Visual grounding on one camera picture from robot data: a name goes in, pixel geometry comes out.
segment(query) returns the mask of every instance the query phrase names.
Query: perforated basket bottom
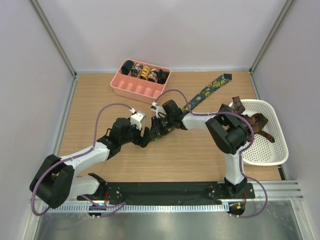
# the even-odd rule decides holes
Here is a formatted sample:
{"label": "perforated basket bottom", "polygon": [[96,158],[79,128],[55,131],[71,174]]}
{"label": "perforated basket bottom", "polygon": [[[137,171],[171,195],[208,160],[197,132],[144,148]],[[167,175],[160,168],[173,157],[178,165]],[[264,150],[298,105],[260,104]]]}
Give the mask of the perforated basket bottom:
{"label": "perforated basket bottom", "polygon": [[251,165],[277,165],[285,162],[288,158],[288,148],[273,108],[260,100],[241,101],[245,107],[244,115],[252,116],[255,113],[262,113],[268,119],[263,130],[275,139],[275,143],[271,143],[265,137],[255,134],[253,145],[242,154],[243,161]]}

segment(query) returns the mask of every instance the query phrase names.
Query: wall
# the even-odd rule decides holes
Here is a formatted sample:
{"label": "wall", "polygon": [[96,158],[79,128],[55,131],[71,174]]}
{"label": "wall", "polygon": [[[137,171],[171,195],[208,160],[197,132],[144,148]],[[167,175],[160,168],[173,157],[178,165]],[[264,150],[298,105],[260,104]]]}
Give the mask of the wall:
{"label": "wall", "polygon": [[262,99],[274,106],[286,136],[285,172],[298,180],[316,231],[320,222],[319,43],[320,1],[298,0],[254,73]]}
{"label": "wall", "polygon": [[29,184],[51,154],[71,84],[31,5],[0,1],[0,239],[22,239]]}
{"label": "wall", "polygon": [[285,0],[39,0],[77,71],[249,69]]}

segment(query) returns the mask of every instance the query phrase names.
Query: gray floor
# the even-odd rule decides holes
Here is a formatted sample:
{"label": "gray floor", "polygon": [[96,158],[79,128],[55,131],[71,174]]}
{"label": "gray floor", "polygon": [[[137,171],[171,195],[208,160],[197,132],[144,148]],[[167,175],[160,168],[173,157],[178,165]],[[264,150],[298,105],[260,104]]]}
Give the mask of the gray floor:
{"label": "gray floor", "polygon": [[[262,202],[247,202],[245,215]],[[236,219],[225,212],[117,214],[88,219],[86,213],[48,213],[36,240],[302,240],[289,201],[269,202],[263,214]],[[79,221],[83,221],[68,230]]]}

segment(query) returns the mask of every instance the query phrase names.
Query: metal frame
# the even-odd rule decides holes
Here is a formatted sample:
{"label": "metal frame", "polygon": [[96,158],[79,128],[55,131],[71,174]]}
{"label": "metal frame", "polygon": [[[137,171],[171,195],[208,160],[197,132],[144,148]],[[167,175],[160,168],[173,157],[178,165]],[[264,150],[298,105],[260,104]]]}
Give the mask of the metal frame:
{"label": "metal frame", "polygon": [[[54,146],[54,150],[53,150],[55,154],[58,154],[61,143],[62,143],[62,138],[63,138],[64,130],[66,127],[67,119],[69,116],[70,107],[71,107],[72,100],[73,100],[73,97],[75,94],[75,90],[76,90],[76,86],[77,86],[77,82],[78,82],[78,77],[77,77],[76,71],[74,70],[67,54],[65,53],[62,45],[60,44],[54,30],[52,29],[46,15],[44,14],[38,1],[37,0],[29,0],[29,2],[32,5],[32,7],[34,8],[35,13],[37,14],[40,21],[42,22],[46,32],[48,33],[49,37],[52,40],[52,43],[56,47],[56,49],[59,52],[59,54],[61,55],[64,63],[66,64],[70,73],[73,76],[73,81],[70,85],[69,95],[68,95],[67,101],[65,103],[63,116],[62,116],[61,122],[59,124],[59,131],[57,133],[56,142],[55,142],[55,146]],[[277,32],[281,28],[281,25],[283,24],[285,18],[288,16],[288,13],[292,9],[295,2],[296,2],[296,0],[287,0],[285,2],[277,19],[275,20],[274,25],[272,26],[272,28],[269,32],[266,40],[264,41],[261,49],[259,50],[259,53],[258,53],[256,59],[254,60],[252,67],[248,70],[255,95],[258,99],[260,99],[260,95],[259,95],[259,90],[258,90],[256,82],[255,82],[254,72],[255,72],[259,62],[263,58],[264,54],[266,53],[266,50],[268,49],[268,47],[272,43],[273,39],[275,38]],[[299,188],[298,182],[297,181],[288,181],[286,179],[285,175],[284,175],[284,179],[285,179],[285,181],[262,181],[261,182],[263,184],[263,186],[266,188],[266,191],[268,194],[268,200],[269,201],[290,200],[292,207],[294,209],[295,217],[297,219],[297,222],[298,222],[301,234],[303,236],[303,239],[314,239],[315,237],[312,234],[312,231],[311,231],[311,228],[310,228],[310,225],[308,222],[308,218],[307,218],[308,214],[305,211],[305,206],[304,206],[305,201],[304,201],[302,192]],[[261,187],[257,183],[253,183],[253,188],[254,188],[254,191],[255,191],[257,198],[248,199],[248,201],[264,201],[265,196],[264,196],[264,193],[263,193]],[[224,206],[225,203],[227,203],[228,201],[231,202],[231,201],[234,201],[234,199],[224,199],[222,205]],[[37,209],[39,211],[42,210],[43,207],[45,206],[45,204],[43,204],[42,201],[37,201],[36,204],[37,204]],[[83,207],[83,206],[88,206],[88,202],[87,201],[68,201],[63,206],[61,206],[51,212],[52,213],[54,213],[54,212],[61,213],[61,211],[63,211],[63,212],[82,211],[84,213],[88,212],[87,207]],[[182,211],[190,211],[190,209],[187,209],[187,208],[186,209],[181,208],[181,210]],[[127,212],[134,212],[134,211],[137,211],[137,210],[135,210],[134,208],[130,208],[130,207],[127,209]],[[33,239],[33,237],[35,236],[35,233],[36,233],[38,222],[39,222],[39,217],[34,216],[31,213],[26,230],[25,230],[25,234],[24,234],[25,240]]]}

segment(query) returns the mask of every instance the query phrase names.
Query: white basket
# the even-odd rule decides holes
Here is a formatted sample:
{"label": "white basket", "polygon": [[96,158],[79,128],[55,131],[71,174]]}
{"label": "white basket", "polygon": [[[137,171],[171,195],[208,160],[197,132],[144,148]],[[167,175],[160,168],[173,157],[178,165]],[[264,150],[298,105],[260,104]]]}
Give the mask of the white basket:
{"label": "white basket", "polygon": [[255,134],[253,145],[242,154],[243,161],[247,164],[258,166],[283,164],[287,161],[289,152],[274,108],[262,100],[244,99],[241,102],[245,107],[243,115],[252,116],[253,114],[261,113],[268,119],[268,123],[263,130],[271,134],[275,139],[275,143],[271,143],[265,137]]}

